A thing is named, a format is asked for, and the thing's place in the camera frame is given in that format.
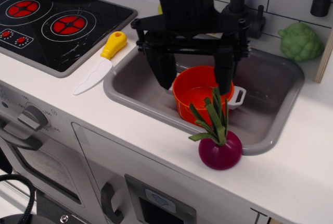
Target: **black faucet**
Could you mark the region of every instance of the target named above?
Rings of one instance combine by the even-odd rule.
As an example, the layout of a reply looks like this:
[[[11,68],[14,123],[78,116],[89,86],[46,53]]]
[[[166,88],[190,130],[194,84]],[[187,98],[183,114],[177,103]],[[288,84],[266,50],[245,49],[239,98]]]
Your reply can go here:
[[[331,0],[313,0],[311,7],[311,14],[316,17],[325,17],[328,14]],[[234,15],[238,18],[245,18],[252,23],[252,27],[248,30],[248,35],[252,38],[259,38],[265,27],[265,18],[263,17],[264,6],[258,7],[257,15],[250,13],[248,7],[245,5],[245,0],[230,0],[223,14]]]

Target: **pot handle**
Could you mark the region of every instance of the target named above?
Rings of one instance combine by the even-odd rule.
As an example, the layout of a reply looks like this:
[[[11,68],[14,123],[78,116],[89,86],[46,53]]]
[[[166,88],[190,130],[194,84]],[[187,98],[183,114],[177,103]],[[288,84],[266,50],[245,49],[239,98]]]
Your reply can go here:
[[[113,186],[107,182],[100,191],[100,201],[104,214],[112,221],[112,223],[120,224],[123,221],[124,216],[119,210],[113,211],[112,209],[111,200],[114,194]]]
[[[231,99],[228,101],[228,108],[236,109],[240,105],[242,105],[244,102],[245,95],[246,95],[246,89],[239,86],[234,86],[233,97],[231,97]]]

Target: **stovetop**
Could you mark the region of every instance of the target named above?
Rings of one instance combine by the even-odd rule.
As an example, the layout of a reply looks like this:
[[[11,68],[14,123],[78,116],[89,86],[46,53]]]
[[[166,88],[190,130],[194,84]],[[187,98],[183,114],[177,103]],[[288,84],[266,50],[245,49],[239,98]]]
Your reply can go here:
[[[135,10],[104,1],[0,0],[0,52],[66,77],[136,15]]]

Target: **sink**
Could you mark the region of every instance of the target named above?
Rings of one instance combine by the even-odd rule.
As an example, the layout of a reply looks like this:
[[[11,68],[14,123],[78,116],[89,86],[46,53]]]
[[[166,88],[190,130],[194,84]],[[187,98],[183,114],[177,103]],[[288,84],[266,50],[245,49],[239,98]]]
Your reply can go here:
[[[177,72],[197,65],[214,66],[212,56],[175,55]],[[243,104],[229,113],[229,129],[243,144],[244,155],[270,150],[278,141],[294,102],[304,84],[295,63],[256,49],[243,58],[234,85],[247,90]],[[134,48],[105,77],[104,91],[113,101],[190,134],[203,128],[183,120],[171,90],[161,87],[146,57]]]

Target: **door handle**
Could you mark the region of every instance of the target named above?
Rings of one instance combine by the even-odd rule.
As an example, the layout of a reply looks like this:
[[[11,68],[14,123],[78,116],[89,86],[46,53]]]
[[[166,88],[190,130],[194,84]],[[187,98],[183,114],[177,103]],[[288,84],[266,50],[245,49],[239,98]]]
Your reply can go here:
[[[40,140],[32,136],[28,137],[27,139],[17,138],[16,136],[13,136],[12,134],[5,131],[3,125],[0,125],[0,137],[4,139],[7,143],[15,147],[24,148],[25,150],[36,151],[43,145]]]
[[[108,182],[105,183],[104,187],[100,191],[100,200],[102,205],[102,210],[104,214],[114,223],[120,224],[124,219],[123,214],[119,211],[113,211],[111,206],[111,200],[114,196],[114,189]]]

